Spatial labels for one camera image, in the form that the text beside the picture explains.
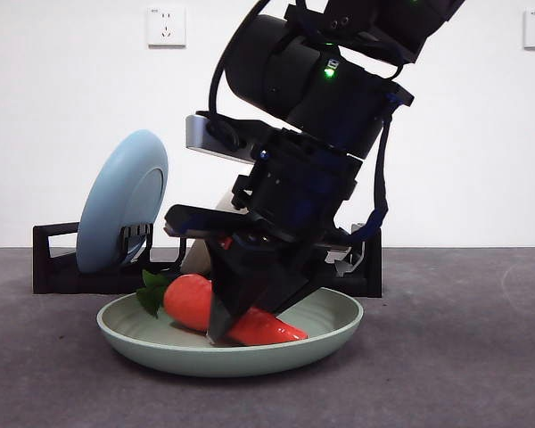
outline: toy carrot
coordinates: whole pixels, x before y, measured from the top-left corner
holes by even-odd
[[[163,307],[179,323],[205,332],[210,319],[212,283],[204,276],[189,274],[174,280],[164,293]],[[228,332],[244,345],[267,345],[307,339],[299,328],[286,324],[269,312],[250,308]]]

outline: black cable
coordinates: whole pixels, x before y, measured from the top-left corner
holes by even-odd
[[[392,76],[387,78],[387,80],[393,80],[393,79],[397,78],[400,75],[400,73],[402,72],[402,69],[404,69],[404,65],[399,65],[396,68],[396,72]]]
[[[225,145],[229,150],[236,151],[240,148],[239,138],[236,132],[232,127],[227,124],[220,125],[220,119],[218,116],[216,100],[218,97],[218,86],[220,85],[220,80],[222,79],[222,73],[224,73],[224,68],[226,67],[226,61],[229,58],[230,54],[234,51],[234,46],[237,40],[240,38],[241,34],[250,26],[253,20],[259,15],[264,7],[270,2],[270,0],[259,0],[248,12],[246,17],[243,19],[242,23],[230,38],[224,52],[218,60],[214,74],[212,75],[212,81],[210,83],[210,92],[208,96],[208,110],[210,111],[210,130],[213,133],[216,133],[215,136],[218,137],[220,142]],[[228,144],[225,136],[228,133],[232,138],[231,144]]]

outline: white wall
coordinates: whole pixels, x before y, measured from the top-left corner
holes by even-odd
[[[0,0],[0,246],[30,246],[36,224],[77,221],[99,168],[138,128],[160,136],[172,165],[159,226],[171,204],[212,207],[231,187],[242,165],[186,150],[184,119],[206,108],[219,54],[253,2],[176,3],[187,6],[187,48],[150,50],[151,2]],[[286,2],[272,3],[281,15]],[[535,0],[466,0],[399,78],[416,102],[391,132],[386,245],[535,246],[527,7]],[[219,106],[265,118],[226,87]],[[366,218],[373,168],[374,158],[340,225]],[[171,241],[159,234],[155,243]]]

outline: green plate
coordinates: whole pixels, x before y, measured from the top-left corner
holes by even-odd
[[[184,329],[162,309],[158,315],[151,317],[129,294],[104,306],[97,324],[116,351],[143,366],[177,375],[237,377],[282,372],[326,357],[355,333],[363,308],[345,294],[322,288],[280,316],[308,339],[261,346],[213,346],[203,333]]]

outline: green leaves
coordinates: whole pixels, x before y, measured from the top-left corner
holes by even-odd
[[[143,270],[143,282],[144,288],[139,288],[136,291],[136,298],[144,310],[157,318],[157,312],[162,306],[164,292],[167,291],[170,280],[164,275],[155,275],[147,270]]]
[[[162,274],[152,274],[148,270],[143,269],[143,282],[146,288],[168,287],[170,280]]]

